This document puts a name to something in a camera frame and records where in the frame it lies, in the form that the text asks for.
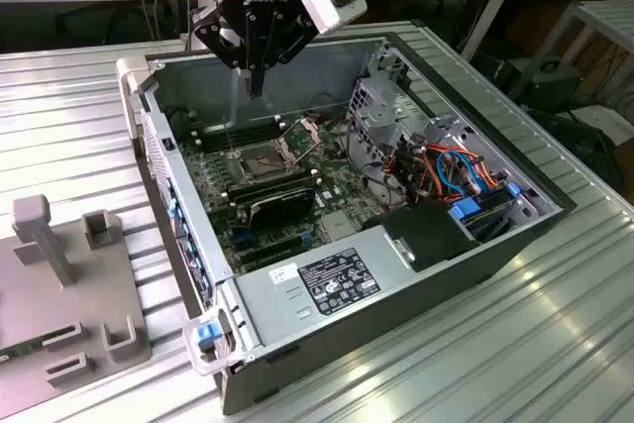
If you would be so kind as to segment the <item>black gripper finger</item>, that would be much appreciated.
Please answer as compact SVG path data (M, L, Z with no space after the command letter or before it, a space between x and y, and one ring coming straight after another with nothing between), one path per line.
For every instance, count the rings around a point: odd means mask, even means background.
M314 39L318 31L306 12L295 17L275 12L257 68L257 95L264 90L265 73L278 63L287 64Z
M249 60L247 40L229 25L216 7L195 9L190 20L193 37L237 72L249 96L258 96L259 70Z

